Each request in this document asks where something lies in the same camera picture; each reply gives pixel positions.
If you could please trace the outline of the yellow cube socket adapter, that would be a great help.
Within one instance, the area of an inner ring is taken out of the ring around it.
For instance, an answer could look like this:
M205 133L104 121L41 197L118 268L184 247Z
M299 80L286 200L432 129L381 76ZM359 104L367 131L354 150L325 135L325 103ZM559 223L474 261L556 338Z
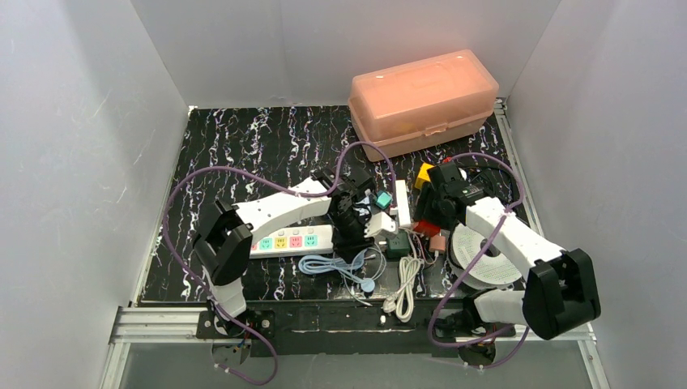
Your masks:
M429 177L429 170L433 168L433 165L423 162L422 165L420 166L420 169L416 175L415 181L414 181L414 187L418 190L421 190L423 185L426 182L430 182L431 179Z

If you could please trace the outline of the red power adapter plug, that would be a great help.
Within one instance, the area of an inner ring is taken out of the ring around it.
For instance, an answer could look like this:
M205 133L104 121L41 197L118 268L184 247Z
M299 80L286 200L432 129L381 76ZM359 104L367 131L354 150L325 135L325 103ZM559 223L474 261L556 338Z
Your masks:
M434 237L441 232L441 227L431 221L419 220L412 225L412 230L425 237Z

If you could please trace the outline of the teal small adapter plug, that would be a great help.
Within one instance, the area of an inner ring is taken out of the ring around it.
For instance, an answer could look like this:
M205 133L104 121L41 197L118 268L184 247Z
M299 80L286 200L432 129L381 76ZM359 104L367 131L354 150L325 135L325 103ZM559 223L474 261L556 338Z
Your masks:
M388 210L393 202L393 196L384 190L377 192L375 196L375 206L380 210Z

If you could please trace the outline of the long white power strip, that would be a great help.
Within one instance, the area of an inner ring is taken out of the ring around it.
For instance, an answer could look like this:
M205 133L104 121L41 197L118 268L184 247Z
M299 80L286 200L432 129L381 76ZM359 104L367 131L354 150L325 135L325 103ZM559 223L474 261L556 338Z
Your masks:
M284 228L255 243L251 247L250 259L331 254L333 232L329 224Z

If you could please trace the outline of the pink translucent storage box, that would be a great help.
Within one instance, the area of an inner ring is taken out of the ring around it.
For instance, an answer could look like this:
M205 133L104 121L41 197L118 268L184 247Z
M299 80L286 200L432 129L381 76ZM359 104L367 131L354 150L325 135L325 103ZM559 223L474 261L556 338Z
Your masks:
M499 85L469 49L353 78L348 108L372 162L475 134Z

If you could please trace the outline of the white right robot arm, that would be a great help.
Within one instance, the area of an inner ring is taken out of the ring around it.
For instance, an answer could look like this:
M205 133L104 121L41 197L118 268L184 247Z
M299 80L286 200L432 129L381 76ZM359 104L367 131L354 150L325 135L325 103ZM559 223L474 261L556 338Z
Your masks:
M524 224L483 186L471 184L454 162L433 166L420 188L415 218L440 229L466 227L486 238L518 270L523 290L491 289L462 302L458 325L529 327L551 340L601 315L595 271L584 250L565 250Z

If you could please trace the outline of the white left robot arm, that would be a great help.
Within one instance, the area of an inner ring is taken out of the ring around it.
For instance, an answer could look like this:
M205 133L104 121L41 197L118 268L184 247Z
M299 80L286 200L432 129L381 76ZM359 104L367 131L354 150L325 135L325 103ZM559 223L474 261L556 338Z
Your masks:
M236 318L245 312L241 278L253 248L291 256L291 243L296 239L301 247L316 245L310 233L286 235L284 246L277 244L280 230L306 219L324 216L330 221L335 263L362 263L374 243L369 229L373 217L363 203L374 190L372 176L363 169L353 168L341 176L322 169L296 186L262 199L216 201L193 240L193 253L208 278L215 311L222 318Z

